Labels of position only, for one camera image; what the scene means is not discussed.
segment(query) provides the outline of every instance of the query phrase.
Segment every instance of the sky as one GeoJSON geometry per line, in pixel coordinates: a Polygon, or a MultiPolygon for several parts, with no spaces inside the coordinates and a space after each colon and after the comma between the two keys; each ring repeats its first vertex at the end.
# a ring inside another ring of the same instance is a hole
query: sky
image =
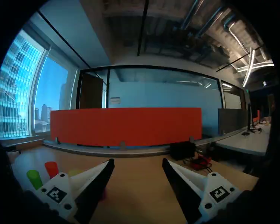
{"type": "Polygon", "coordinates": [[[59,99],[61,86],[66,83],[68,71],[57,64],[49,57],[43,66],[35,99],[35,108],[39,109],[39,118],[41,116],[41,107],[46,104],[52,107],[53,111],[59,110],[59,99]]]}

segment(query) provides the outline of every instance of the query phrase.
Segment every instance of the desk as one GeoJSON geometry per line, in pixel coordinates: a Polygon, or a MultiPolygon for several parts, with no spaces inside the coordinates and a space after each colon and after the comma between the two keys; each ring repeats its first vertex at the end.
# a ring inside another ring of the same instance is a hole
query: desk
{"type": "MultiPolygon", "coordinates": [[[[99,202],[92,224],[185,224],[186,219],[175,197],[175,194],[162,169],[162,159],[173,161],[169,155],[141,158],[114,158],[115,168],[107,184],[107,197],[99,202]]],[[[56,161],[59,169],[68,173],[72,169],[82,171],[90,169],[108,160],[104,157],[93,157],[66,153],[56,149],[39,146],[23,150],[12,164],[14,174],[21,186],[28,186],[26,172],[37,169],[44,180],[46,174],[44,163],[56,161]]],[[[212,170],[241,190],[251,190],[258,178],[237,171],[231,167],[212,161],[212,170]]],[[[198,171],[207,175],[206,170],[198,171]]]]}
{"type": "Polygon", "coordinates": [[[248,136],[243,136],[242,133],[246,132],[243,131],[233,136],[217,141],[216,145],[238,152],[243,152],[257,156],[264,156],[267,151],[271,126],[258,125],[257,127],[262,128],[261,133],[255,132],[254,134],[250,132],[248,136]]]}

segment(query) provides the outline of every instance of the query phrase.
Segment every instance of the red partition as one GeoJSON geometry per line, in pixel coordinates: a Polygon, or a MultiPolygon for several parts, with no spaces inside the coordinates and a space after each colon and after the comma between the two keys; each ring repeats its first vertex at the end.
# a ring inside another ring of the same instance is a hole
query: red partition
{"type": "Polygon", "coordinates": [[[260,111],[257,110],[257,118],[253,118],[253,122],[260,121],[260,111]]]}
{"type": "Polygon", "coordinates": [[[51,111],[51,138],[91,146],[151,146],[202,137],[201,108],[51,111]]]}

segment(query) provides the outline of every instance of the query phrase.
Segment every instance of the wooden door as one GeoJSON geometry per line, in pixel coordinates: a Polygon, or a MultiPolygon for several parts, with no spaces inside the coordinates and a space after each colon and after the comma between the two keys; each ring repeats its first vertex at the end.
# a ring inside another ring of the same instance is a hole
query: wooden door
{"type": "Polygon", "coordinates": [[[102,108],[103,80],[89,74],[83,74],[80,109],[102,108]]]}

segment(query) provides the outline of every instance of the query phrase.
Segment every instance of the building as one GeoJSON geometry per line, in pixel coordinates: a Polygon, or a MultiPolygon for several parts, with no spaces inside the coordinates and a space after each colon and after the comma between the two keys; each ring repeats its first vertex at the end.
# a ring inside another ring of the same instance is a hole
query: building
{"type": "Polygon", "coordinates": [[[35,108],[34,120],[38,120],[38,119],[39,119],[39,109],[35,108]]]}
{"type": "Polygon", "coordinates": [[[45,104],[41,107],[41,120],[48,122],[48,107],[45,104]]]}
{"type": "Polygon", "coordinates": [[[43,51],[21,31],[0,68],[0,138],[29,135],[28,101],[34,73],[43,51]]]}
{"type": "Polygon", "coordinates": [[[47,119],[48,119],[48,123],[51,123],[51,110],[52,110],[53,108],[51,108],[51,107],[48,107],[47,108],[47,119]]]}

